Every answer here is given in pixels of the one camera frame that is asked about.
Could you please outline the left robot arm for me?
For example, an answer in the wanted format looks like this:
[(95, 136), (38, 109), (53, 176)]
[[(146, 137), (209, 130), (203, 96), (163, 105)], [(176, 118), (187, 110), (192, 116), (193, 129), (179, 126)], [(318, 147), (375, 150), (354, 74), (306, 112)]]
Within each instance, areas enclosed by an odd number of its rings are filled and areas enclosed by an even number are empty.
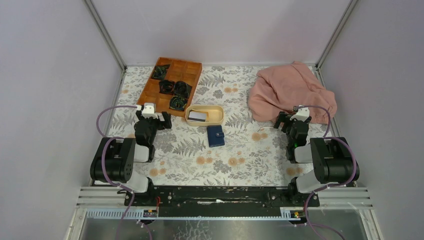
[(134, 137), (103, 137), (90, 165), (92, 180), (109, 184), (131, 193), (148, 191), (150, 179), (134, 170), (134, 163), (152, 162), (158, 131), (172, 128), (171, 115), (165, 111), (157, 118), (136, 112)]

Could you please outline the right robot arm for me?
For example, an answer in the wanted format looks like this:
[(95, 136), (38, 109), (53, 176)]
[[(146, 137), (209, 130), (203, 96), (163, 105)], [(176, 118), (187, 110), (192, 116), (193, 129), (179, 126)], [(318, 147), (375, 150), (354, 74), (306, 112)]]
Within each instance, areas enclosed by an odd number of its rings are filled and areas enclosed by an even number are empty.
[(312, 137), (307, 142), (309, 123), (312, 120), (308, 108), (295, 114), (281, 111), (274, 128), (282, 125), (286, 134), (286, 157), (292, 164), (312, 164), (308, 173), (293, 178), (288, 189), (292, 194), (309, 194), (318, 189), (347, 185), (359, 178), (359, 166), (344, 137)]

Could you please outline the blue leather card holder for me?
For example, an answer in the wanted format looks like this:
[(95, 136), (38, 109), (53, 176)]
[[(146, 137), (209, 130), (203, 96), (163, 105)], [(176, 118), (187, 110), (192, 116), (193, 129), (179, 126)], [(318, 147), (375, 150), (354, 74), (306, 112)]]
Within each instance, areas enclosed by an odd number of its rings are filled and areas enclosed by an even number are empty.
[(225, 145), (225, 135), (221, 125), (209, 125), (206, 127), (207, 140), (210, 148)]

